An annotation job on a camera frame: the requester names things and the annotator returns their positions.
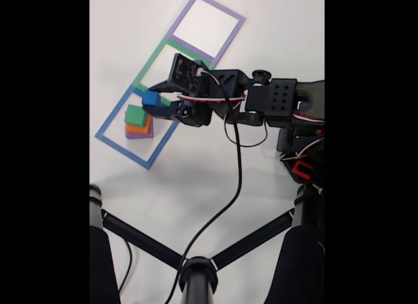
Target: green square outline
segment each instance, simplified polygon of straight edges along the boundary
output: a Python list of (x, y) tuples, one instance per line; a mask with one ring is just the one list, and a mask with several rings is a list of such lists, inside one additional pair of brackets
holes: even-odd
[[(184, 53), (185, 55), (189, 56), (192, 59), (202, 60), (202, 62), (209, 68), (209, 70), (214, 69), (214, 65), (212, 65), (211, 62), (208, 61), (207, 59), (204, 59), (203, 57), (187, 49), (186, 47), (183, 47), (177, 42), (172, 41), (168, 37), (164, 37), (161, 40), (161, 42), (158, 44), (157, 48), (152, 52), (152, 55), (150, 56), (148, 61), (145, 63), (145, 65), (142, 67), (141, 71), (139, 71), (137, 77), (135, 77), (134, 81), (131, 84), (133, 87), (136, 87), (143, 92), (147, 91), (148, 88), (145, 85), (141, 84), (140, 81), (144, 78), (145, 74), (148, 72), (148, 70), (154, 63), (155, 59), (157, 59), (158, 55), (160, 54), (160, 52), (162, 51), (162, 49), (165, 47), (166, 44), (178, 50), (179, 52)], [(167, 98), (164, 98), (162, 96), (161, 96), (161, 102), (163, 102), (166, 105), (169, 105), (170, 103), (170, 101)]]

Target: green cube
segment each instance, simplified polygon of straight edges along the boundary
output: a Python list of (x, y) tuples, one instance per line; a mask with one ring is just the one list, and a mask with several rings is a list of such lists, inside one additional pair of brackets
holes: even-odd
[(125, 114), (125, 123), (131, 126), (143, 127), (146, 121), (146, 112), (142, 107), (128, 105)]

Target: black tripod base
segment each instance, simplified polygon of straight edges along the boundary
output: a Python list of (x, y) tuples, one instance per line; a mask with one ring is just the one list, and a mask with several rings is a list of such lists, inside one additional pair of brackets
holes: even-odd
[(179, 285), (182, 304), (213, 304), (217, 286), (215, 267), (207, 258), (191, 258), (180, 272)]

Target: robotic arm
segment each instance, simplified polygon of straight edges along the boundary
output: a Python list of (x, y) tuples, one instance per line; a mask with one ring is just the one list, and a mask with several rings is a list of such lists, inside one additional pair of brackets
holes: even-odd
[[(240, 70), (209, 70), (201, 61), (176, 54), (168, 80), (151, 87), (153, 104), (143, 109), (156, 118), (189, 126), (208, 126), (212, 112), (232, 123), (227, 94), (237, 123), (280, 127), (277, 150), (293, 180), (324, 187), (325, 81), (298, 82), (294, 78), (271, 78), (267, 71), (254, 71), (248, 78)], [(169, 107), (157, 104), (159, 93), (178, 93)], [(239, 112), (246, 98), (245, 112)]]

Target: wire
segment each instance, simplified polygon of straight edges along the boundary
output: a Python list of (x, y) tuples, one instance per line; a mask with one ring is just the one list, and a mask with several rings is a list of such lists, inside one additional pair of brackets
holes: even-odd
[[(265, 131), (266, 131), (266, 136), (264, 137), (264, 139), (261, 141), (261, 142), (259, 142), (259, 143), (257, 143), (257, 144), (253, 144), (253, 145), (241, 145), (241, 147), (246, 147), (246, 148), (249, 148), (249, 147), (256, 147), (256, 146), (259, 146), (259, 145), (261, 145), (261, 144), (263, 144), (266, 140), (267, 140), (267, 137), (268, 137), (268, 131), (267, 131), (267, 122), (266, 122), (266, 120), (264, 120), (264, 129), (265, 129)], [(236, 142), (234, 142), (230, 137), (229, 137), (229, 135), (228, 135), (228, 131), (227, 131), (227, 114), (225, 114), (225, 116), (223, 117), (223, 129), (225, 130), (225, 134), (226, 134), (226, 136), (227, 136), (227, 139), (231, 142), (231, 143), (233, 143), (233, 144), (236, 144)]]
[[(188, 101), (196, 101), (199, 103), (226, 103), (227, 101), (225, 100), (225, 98), (204, 98), (204, 97), (190, 97), (190, 96), (186, 96), (186, 95), (177, 95), (177, 98), (180, 99), (185, 99)], [(245, 96), (244, 97), (235, 97), (235, 98), (230, 98), (229, 101), (231, 102), (237, 102), (237, 101), (243, 101), (245, 100)]]
[(128, 270), (126, 270), (125, 278), (123, 278), (122, 283), (120, 285), (119, 294), (122, 291), (123, 285), (125, 284), (126, 279), (128, 278), (129, 271), (131, 270), (131, 266), (132, 266), (132, 250), (131, 250), (131, 247), (129, 246), (128, 241), (125, 240), (125, 243), (126, 243), (126, 246), (128, 246), (128, 251), (129, 251), (129, 265), (128, 265)]
[(303, 114), (299, 114), (299, 113), (292, 113), (292, 116), (294, 116), (297, 119), (301, 119), (301, 120), (305, 120), (305, 121), (325, 123), (324, 120), (317, 119), (317, 118), (312, 118), (310, 116), (304, 116)]
[[(216, 77), (214, 77), (213, 75), (209, 74), (216, 82), (216, 84), (221, 88), (222, 94), (225, 96), (225, 100), (229, 109), (229, 112), (232, 112), (234, 108), (236, 108), (238, 105), (236, 106), (232, 106), (231, 105), (231, 101), (228, 98), (228, 94), (225, 92), (225, 90), (223, 89), (223, 87), (221, 86), (221, 84), (219, 83), (219, 81), (216, 79)], [(187, 255), (187, 253), (189, 252), (191, 246), (193, 245), (193, 243), (197, 240), (197, 238), (199, 237), (200, 234), (202, 234), (202, 232), (204, 230), (206, 230), (216, 219), (218, 219), (225, 211), (228, 210), (229, 207), (231, 207), (236, 199), (238, 198), (238, 196), (240, 195), (241, 192), (241, 187), (242, 187), (242, 159), (241, 159), (241, 145), (240, 145), (240, 135), (238, 133), (238, 125), (236, 123), (236, 118), (235, 115), (233, 113), (231, 113), (231, 117), (233, 119), (233, 125), (234, 125), (234, 132), (235, 132), (235, 138), (236, 138), (236, 156), (237, 156), (237, 160), (238, 160), (238, 187), (236, 189), (236, 193), (234, 195), (234, 197), (229, 201), (229, 203), (227, 203), (227, 205), (225, 207), (223, 207), (215, 216), (212, 217), (212, 219), (210, 219), (200, 230), (199, 232), (196, 233), (196, 235), (194, 236), (194, 238), (192, 238), (192, 240), (190, 241), (189, 245), (187, 246), (186, 250), (184, 251), (184, 254), (182, 256), (182, 259), (180, 260), (180, 264), (177, 270), (177, 274), (176, 274), (176, 279), (174, 280), (174, 284), (171, 288), (171, 292), (169, 295), (169, 298), (165, 301), (165, 304), (169, 304), (174, 291), (176, 289), (176, 285), (177, 285), (177, 280), (178, 277), (180, 276), (180, 270), (182, 269), (183, 266), (183, 262), (185, 260), (185, 257)]]
[(313, 145), (319, 143), (320, 141), (322, 141), (324, 139), (324, 137), (322, 139), (317, 139), (316, 141), (313, 141), (312, 143), (306, 145), (301, 151), (300, 153), (295, 152), (296, 156), (301, 157), (301, 155), (307, 151), (310, 147), (312, 147)]
[(316, 141), (313, 141), (312, 143), (310, 143), (310, 144), (308, 144), (308, 145), (306, 145), (299, 153), (298, 152), (295, 152), (295, 154), (296, 154), (296, 157), (290, 157), (290, 158), (284, 158), (284, 157), (286, 157), (286, 154), (284, 154), (284, 155), (282, 155), (280, 158), (279, 158), (279, 160), (281, 160), (281, 161), (287, 161), (287, 160), (293, 160), (293, 159), (300, 159), (300, 158), (303, 158), (305, 155), (305, 153), (306, 153), (306, 151), (309, 149), (309, 148), (311, 148), (313, 145), (315, 145), (315, 144), (317, 144), (317, 143), (319, 143), (320, 141), (322, 141), (324, 139), (324, 137), (322, 137), (321, 139), (317, 139)]
[(215, 83), (218, 85), (218, 86), (221, 86), (221, 83), (219, 82), (219, 80), (215, 77), (215, 75), (213, 75), (212, 73), (210, 73), (210, 72), (208, 72), (208, 71), (205, 71), (205, 70), (201, 70), (200, 71), (200, 73), (204, 73), (204, 74), (207, 74), (207, 75), (209, 75), (210, 77), (212, 77), (212, 79), (215, 81)]

